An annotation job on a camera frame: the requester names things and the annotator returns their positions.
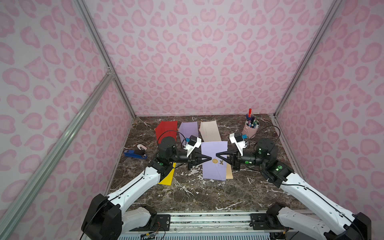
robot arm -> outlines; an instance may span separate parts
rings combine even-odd
[[[292,168],[276,159],[278,146],[271,139],[259,139],[255,150],[230,150],[217,153],[235,170],[240,164],[259,166],[264,178],[276,187],[294,196],[312,210],[320,219],[296,213],[282,204],[271,206],[270,222],[279,222],[285,227],[294,228],[315,239],[370,240],[371,220],[362,213],[354,215],[339,206],[305,182]]]
[[[173,169],[173,163],[187,163],[188,168],[210,161],[212,158],[197,152],[201,139],[191,136],[185,149],[178,150],[175,139],[165,137],[158,145],[159,153],[137,177],[122,188],[93,198],[81,230],[92,240],[118,239],[132,229],[155,226],[156,211],[149,207],[127,209],[148,189],[158,184]]]

purple paper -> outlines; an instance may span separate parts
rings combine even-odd
[[[203,178],[225,181],[227,163],[216,157],[216,153],[228,150],[228,142],[202,142],[201,153],[210,156],[211,161],[203,163]]]
[[[181,132],[184,137],[189,138],[191,135],[199,137],[199,130],[197,128],[197,122],[182,122],[179,127],[179,132]],[[184,137],[179,134],[180,141],[185,146]]]

wire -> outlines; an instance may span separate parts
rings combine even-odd
[[[185,163],[182,163],[182,164],[180,164],[179,166],[177,166],[177,167],[174,167],[173,169],[176,169],[176,168],[178,168],[178,167],[181,167],[182,165],[184,165]]]
[[[157,144],[159,144],[159,139],[160,139],[161,136],[162,136],[164,133],[166,133],[166,132],[178,132],[178,133],[180,133],[181,136],[183,136],[183,138],[184,138],[184,140],[181,142],[181,145],[183,145],[183,142],[184,142],[184,141],[187,143],[187,139],[184,137],[184,135],[183,135],[181,132],[176,131],[176,130],[167,130],[167,131],[163,132],[163,133],[160,135],[160,137],[157,139]]]
[[[275,126],[275,125],[268,125],[268,126],[262,128],[262,129],[260,129],[260,130],[257,131],[253,136],[251,136],[249,139],[253,138],[256,134],[260,133],[261,131],[263,131],[263,130],[266,129],[267,127],[275,127],[275,128],[277,128],[277,129],[279,130],[279,136],[277,137],[277,139],[276,139],[276,141],[275,141],[275,145],[276,145],[277,141],[279,141],[279,139],[280,139],[281,129],[280,129],[278,126]]]
[[[124,190],[122,193],[120,193],[119,195],[115,196],[114,198],[112,198],[111,200],[108,200],[106,203],[104,203],[97,211],[96,213],[92,216],[91,220],[88,222],[88,224],[85,226],[84,228],[84,231],[80,237],[80,240],[81,238],[84,236],[84,233],[85,231],[88,229],[89,225],[91,224],[92,220],[94,219],[94,217],[97,215],[97,213],[108,203],[108,202],[111,202],[112,200],[118,198],[119,196],[121,196],[122,194],[124,194],[128,189],[130,189],[132,186],[134,186],[136,183],[138,183],[143,177],[141,177],[139,180],[137,180],[134,184],[132,184],[130,187],[128,187],[126,190]]]
[[[162,229],[164,230],[164,235],[163,235],[163,237],[160,239],[160,240],[163,240],[163,238],[164,238],[165,235],[166,235],[166,230],[165,230],[162,226],[160,226],[160,228],[162,228]]]
[[[283,235],[283,233],[281,232],[279,235],[277,235],[275,238],[271,238],[271,240],[277,240],[279,239],[281,236]]]
[[[246,165],[246,167],[247,167],[248,169],[252,170],[252,171],[260,172],[259,170],[256,170],[256,169],[253,169],[253,168],[248,167],[248,165]]]
[[[296,234],[298,234],[299,231],[297,231],[289,240],[292,240],[294,236],[296,236]]]
[[[84,228],[84,231],[83,231],[83,233],[82,233],[82,235],[81,235],[81,237],[80,237],[80,240],[83,238],[83,236],[84,236],[84,233],[85,233],[85,231],[88,229],[88,227],[89,227],[89,225],[91,224],[91,222],[92,222],[92,220],[95,218],[95,216],[96,216],[96,214],[105,206],[105,205],[107,205],[107,203],[108,203],[108,201],[107,202],[105,202],[97,211],[96,211],[96,213],[92,216],[92,218],[91,218],[91,220],[88,222],[88,224],[85,226],[85,228]]]
[[[360,229],[356,226],[356,224],[354,224],[349,218],[347,218],[347,216],[340,212],[337,208],[335,208],[334,206],[332,206],[332,204],[330,204],[329,202],[327,202],[324,198],[322,198],[317,192],[315,192],[314,190],[306,187],[306,186],[303,186],[303,185],[300,185],[300,184],[284,184],[284,183],[281,183],[281,185],[286,185],[286,186],[300,186],[300,187],[304,187],[304,189],[308,189],[310,190],[311,192],[313,192],[314,194],[316,194],[319,198],[321,198],[324,202],[326,202],[329,206],[331,206],[335,211],[337,211],[339,214],[341,214],[342,216],[344,216],[346,219],[348,219],[348,221],[351,222],[351,225],[354,225],[356,227],[356,230],[359,232],[360,236],[361,236],[361,239],[364,239],[364,236],[363,234],[361,233]]]

pink wall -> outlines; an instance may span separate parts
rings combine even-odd
[[[381,1],[349,0],[279,118],[312,186],[384,229]]]
[[[71,0],[0,10],[1,218],[106,68]]]
[[[79,239],[92,198],[105,194],[131,121],[111,83],[11,239]]]
[[[273,113],[331,0],[86,0],[137,115]]]

marble table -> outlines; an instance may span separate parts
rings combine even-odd
[[[271,125],[269,115],[258,114],[257,117],[260,121],[260,129]],[[146,160],[127,159],[122,154],[110,191],[127,184],[153,159],[157,152],[154,128],[161,121],[178,121],[178,126],[181,122],[197,121],[200,127],[200,121],[216,120],[221,139],[228,141],[228,150],[230,150],[236,146],[230,143],[228,136],[232,132],[242,130],[244,119],[244,115],[136,117],[125,147],[135,149],[137,144],[142,143],[148,148],[146,151],[148,158]],[[257,139],[263,137],[277,139],[278,135],[273,127],[266,128],[251,139],[250,147],[253,147]],[[177,137],[177,144],[180,147],[179,137]],[[290,166],[281,142],[278,141],[277,145],[279,146],[278,159]],[[245,166],[242,166],[240,171],[233,170],[233,179],[218,181],[203,179],[201,166],[188,171],[185,164],[175,170],[171,186],[158,184],[152,187],[136,200],[132,208],[148,204],[157,211],[260,210],[267,209],[275,202],[284,203],[292,209],[306,208],[288,193],[266,182],[260,173],[253,172]]]

